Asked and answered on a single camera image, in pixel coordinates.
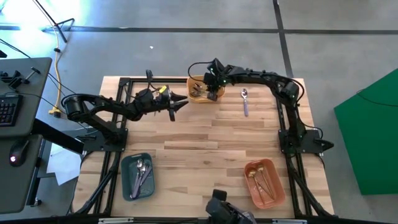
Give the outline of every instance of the black bracket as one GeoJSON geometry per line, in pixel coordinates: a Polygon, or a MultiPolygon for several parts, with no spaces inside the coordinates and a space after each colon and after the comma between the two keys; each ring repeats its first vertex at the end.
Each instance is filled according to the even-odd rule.
{"type": "Polygon", "coordinates": [[[88,132],[84,136],[77,136],[81,141],[84,141],[84,151],[100,151],[100,152],[123,152],[127,142],[127,134],[129,130],[127,128],[119,128],[120,140],[112,143],[105,144],[105,138],[101,132],[95,131],[96,129],[89,128],[88,132]]]}
{"type": "Polygon", "coordinates": [[[291,143],[289,143],[287,140],[287,133],[288,130],[279,130],[278,132],[280,150],[284,154],[319,154],[334,146],[332,142],[320,139],[318,130],[307,130],[304,136],[302,136],[302,142],[300,146],[293,146],[291,143]]]}

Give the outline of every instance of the yellow cable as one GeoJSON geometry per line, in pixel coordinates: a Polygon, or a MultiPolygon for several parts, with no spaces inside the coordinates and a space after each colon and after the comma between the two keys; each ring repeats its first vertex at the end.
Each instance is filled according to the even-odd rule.
{"type": "MultiPolygon", "coordinates": [[[[35,0],[32,0],[34,4],[37,6],[37,8],[40,9],[44,17],[48,20],[50,23],[52,29],[54,30],[55,37],[57,38],[57,49],[59,49],[59,39],[58,39],[58,34],[57,31],[55,31],[54,25],[51,23],[50,19],[47,17],[47,15],[43,12],[43,10],[40,8],[40,6],[35,2],[35,0]]],[[[61,77],[58,71],[58,52],[55,52],[55,62],[54,62],[54,67],[55,67],[55,73],[57,74],[57,79],[58,79],[58,93],[57,93],[57,101],[55,102],[55,106],[53,107],[52,110],[49,110],[49,114],[53,114],[54,112],[58,111],[60,112],[59,108],[59,102],[61,98],[61,77]]]]}

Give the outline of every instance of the wooden table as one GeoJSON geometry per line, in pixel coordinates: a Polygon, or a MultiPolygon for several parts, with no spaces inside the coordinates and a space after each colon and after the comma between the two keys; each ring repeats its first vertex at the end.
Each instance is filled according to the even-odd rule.
{"type": "MultiPolygon", "coordinates": [[[[100,95],[116,97],[120,77],[104,77],[100,95]]],[[[177,94],[186,95],[183,83],[169,83],[177,94]]],[[[133,92],[146,88],[136,83],[133,92]]],[[[300,101],[300,116],[313,125],[307,94],[300,101]]],[[[111,119],[111,113],[99,115],[111,119]]],[[[120,170],[112,216],[207,217],[205,206],[213,189],[228,192],[227,201],[256,218],[294,217],[284,155],[277,139],[279,119],[275,98],[264,85],[236,85],[226,88],[218,103],[189,103],[169,120],[166,111],[148,114],[138,122],[127,122],[129,137],[122,158],[148,152],[154,160],[155,194],[136,202],[122,196],[120,170]],[[240,92],[248,89],[249,117],[243,113],[240,92]],[[246,187],[243,167],[258,159],[271,159],[285,189],[285,202],[267,210],[258,209],[246,187]]],[[[79,209],[93,193],[100,179],[103,152],[92,153],[81,167],[73,208],[79,209]]],[[[303,154],[307,184],[323,207],[333,213],[325,172],[319,158],[303,154]]],[[[300,208],[303,200],[297,186],[300,208]]],[[[104,191],[103,206],[108,194],[104,191]]]]}

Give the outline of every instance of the gray floor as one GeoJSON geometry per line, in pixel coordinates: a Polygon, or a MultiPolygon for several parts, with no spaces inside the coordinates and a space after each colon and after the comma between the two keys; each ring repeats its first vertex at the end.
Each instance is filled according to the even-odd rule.
{"type": "MultiPolygon", "coordinates": [[[[55,19],[74,17],[79,26],[277,27],[272,0],[43,2],[55,19]]],[[[280,0],[279,4],[286,29],[398,29],[395,0],[280,0]]],[[[30,12],[34,18],[9,11],[11,6],[0,14],[0,22],[46,24],[36,9],[30,12]]],[[[69,32],[67,36],[68,45],[60,47],[62,82],[83,93],[98,93],[105,75],[144,75],[148,68],[155,76],[185,76],[191,63],[214,57],[223,63],[285,74],[278,34],[69,32]]],[[[55,37],[51,33],[31,29],[0,31],[0,38],[32,57],[54,56],[55,37]]],[[[398,195],[360,194],[333,108],[398,67],[398,35],[287,35],[286,39],[294,77],[305,79],[315,124],[324,129],[325,139],[335,143],[325,153],[335,213],[345,218],[397,223],[398,195]]],[[[5,46],[1,49],[9,58],[23,57],[5,46]]],[[[196,73],[204,71],[205,68],[194,69],[196,73]]],[[[54,84],[48,81],[44,97],[54,102],[55,93],[54,84]]],[[[39,119],[61,130],[79,128],[70,121],[49,116],[50,108],[42,102],[39,119]]],[[[42,207],[26,208],[0,219],[63,215],[73,184],[72,181],[57,187],[49,179],[40,184],[42,207]]]]}

